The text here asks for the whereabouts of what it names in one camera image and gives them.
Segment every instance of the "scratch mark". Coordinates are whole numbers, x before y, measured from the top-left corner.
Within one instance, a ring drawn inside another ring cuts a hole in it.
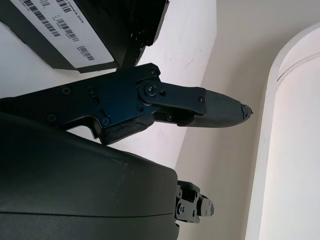
[[[194,62],[194,58],[191,60],[191,62],[189,62],[186,66],[185,66],[185,69],[189,66],[189,64],[193,63]]]

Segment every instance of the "black mechanical part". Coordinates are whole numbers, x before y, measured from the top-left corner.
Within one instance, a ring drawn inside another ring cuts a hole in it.
[[[175,217],[187,223],[199,223],[200,217],[210,217],[214,214],[214,205],[200,189],[191,182],[178,181],[175,191]]]
[[[61,130],[87,126],[109,145],[156,122],[180,127],[225,128],[241,124],[250,107],[201,87],[163,83],[146,64],[0,101],[0,112]]]
[[[227,128],[245,122],[253,114],[249,106],[209,90],[205,91],[205,97],[201,97],[199,102],[205,105],[206,113],[180,121],[179,127]]]
[[[0,133],[0,239],[177,239],[173,169],[7,113]]]

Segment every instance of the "white wall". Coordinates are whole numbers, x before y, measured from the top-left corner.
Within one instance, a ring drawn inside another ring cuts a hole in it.
[[[248,104],[254,115],[231,128],[187,130],[175,169],[213,200],[215,214],[197,225],[179,223],[180,239],[245,238],[268,74],[281,48],[320,21],[319,8],[316,0],[217,1],[217,37],[202,86]],[[259,227],[248,239],[258,239]]]
[[[215,0],[172,0],[158,40],[145,50],[139,64],[158,65],[163,82],[199,86],[216,31]],[[1,23],[0,46],[0,98],[15,97],[110,72],[79,74],[52,69]],[[156,123],[112,147],[174,168],[186,130],[171,124]],[[72,132],[93,139],[85,127]]]
[[[260,240],[320,238],[319,66],[306,62],[277,89]]]

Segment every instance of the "metal linkage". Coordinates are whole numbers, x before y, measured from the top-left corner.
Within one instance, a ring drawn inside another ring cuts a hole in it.
[[[200,189],[191,182],[178,181],[176,188],[175,218],[187,223],[200,222],[200,217],[214,214],[214,205]]]

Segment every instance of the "black cover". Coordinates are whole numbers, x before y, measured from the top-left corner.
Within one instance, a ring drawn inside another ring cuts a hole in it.
[[[177,174],[0,113],[0,239],[177,239]]]
[[[203,101],[206,114],[193,115],[179,122],[179,127],[228,128],[245,122],[253,114],[249,106],[214,91],[206,90]]]

